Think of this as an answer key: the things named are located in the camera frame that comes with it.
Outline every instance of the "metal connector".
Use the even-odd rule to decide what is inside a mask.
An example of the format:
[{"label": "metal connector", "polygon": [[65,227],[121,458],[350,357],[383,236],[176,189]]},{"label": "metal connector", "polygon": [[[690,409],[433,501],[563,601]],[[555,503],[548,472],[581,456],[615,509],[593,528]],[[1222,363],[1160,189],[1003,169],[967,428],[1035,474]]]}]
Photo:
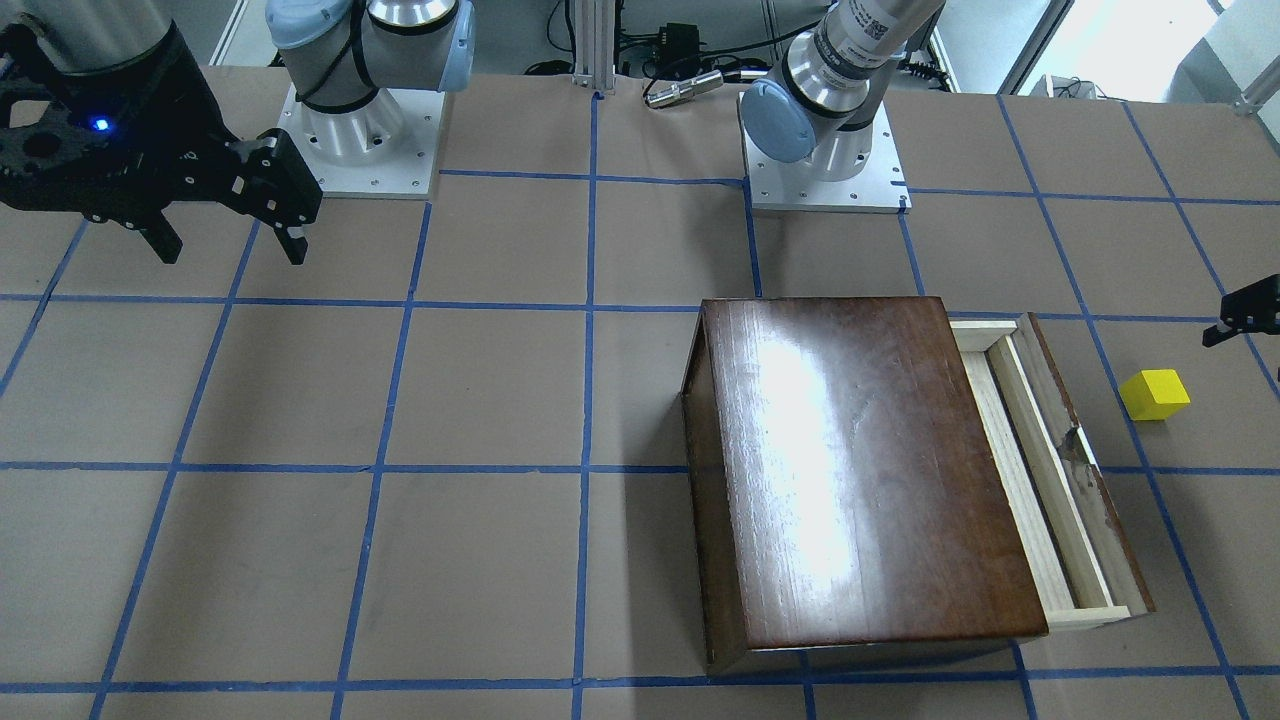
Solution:
[{"label": "metal connector", "polygon": [[712,70],[709,73],[694,76],[689,79],[673,82],[664,90],[649,92],[644,96],[644,104],[652,110],[660,110],[663,108],[671,108],[672,105],[687,102],[692,100],[694,96],[710,92],[722,85],[724,85],[724,73]]}]

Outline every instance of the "black electronic device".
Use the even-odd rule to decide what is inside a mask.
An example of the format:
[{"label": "black electronic device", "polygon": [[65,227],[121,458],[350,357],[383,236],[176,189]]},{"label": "black electronic device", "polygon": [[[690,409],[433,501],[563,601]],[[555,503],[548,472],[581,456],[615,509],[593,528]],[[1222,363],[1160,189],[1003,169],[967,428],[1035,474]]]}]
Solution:
[{"label": "black electronic device", "polygon": [[701,72],[698,26],[667,23],[658,28],[658,51],[654,64],[658,79],[689,79]]},{"label": "black electronic device", "polygon": [[[287,132],[242,141],[227,128],[177,24],[137,58],[87,74],[59,70],[42,29],[28,18],[0,31],[12,60],[0,74],[0,201],[116,222],[168,264],[182,240],[161,210],[211,200],[270,225],[289,261],[302,263],[301,227],[320,211],[320,186]],[[23,100],[49,105],[12,127]]]},{"label": "black electronic device", "polygon": [[1280,334],[1280,274],[1224,295],[1219,320],[1204,328],[1204,347],[1240,333]]}]

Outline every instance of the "dark wooden lid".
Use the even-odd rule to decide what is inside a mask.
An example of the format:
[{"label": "dark wooden lid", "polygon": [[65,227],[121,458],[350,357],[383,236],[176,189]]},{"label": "dark wooden lid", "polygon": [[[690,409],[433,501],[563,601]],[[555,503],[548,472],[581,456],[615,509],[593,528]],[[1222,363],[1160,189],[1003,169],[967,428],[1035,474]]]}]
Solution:
[{"label": "dark wooden lid", "polygon": [[938,299],[709,300],[701,327],[750,647],[1047,632]]}]

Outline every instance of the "barcode sticker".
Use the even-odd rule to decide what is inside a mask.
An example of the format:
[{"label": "barcode sticker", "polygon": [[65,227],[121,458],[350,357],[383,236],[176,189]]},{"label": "barcode sticker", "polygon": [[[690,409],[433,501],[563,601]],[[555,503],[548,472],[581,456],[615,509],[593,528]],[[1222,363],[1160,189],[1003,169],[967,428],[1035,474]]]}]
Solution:
[{"label": "barcode sticker", "polygon": [[838,51],[858,64],[878,64],[888,58],[876,53],[876,46],[884,40],[897,18],[876,0],[845,0],[845,8],[847,17],[842,24],[849,38],[840,44]]}]

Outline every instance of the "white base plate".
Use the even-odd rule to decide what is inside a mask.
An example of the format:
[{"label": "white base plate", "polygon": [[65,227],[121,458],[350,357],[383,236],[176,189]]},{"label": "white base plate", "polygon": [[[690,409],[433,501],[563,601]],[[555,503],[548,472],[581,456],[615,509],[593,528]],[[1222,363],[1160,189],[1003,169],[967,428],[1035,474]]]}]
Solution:
[{"label": "white base plate", "polygon": [[404,113],[408,136],[401,138],[394,155],[371,165],[335,165],[321,158],[298,128],[296,91],[289,94],[280,111],[279,127],[288,131],[298,152],[311,168],[325,197],[381,197],[429,200],[435,183],[440,133],[444,127],[444,94],[428,90],[392,90],[392,97]]},{"label": "white base plate", "polygon": [[884,105],[876,111],[876,141],[863,172],[846,181],[813,177],[805,163],[780,163],[751,142],[742,129],[742,154],[756,210],[813,210],[820,213],[897,213],[911,209],[902,163]]}]

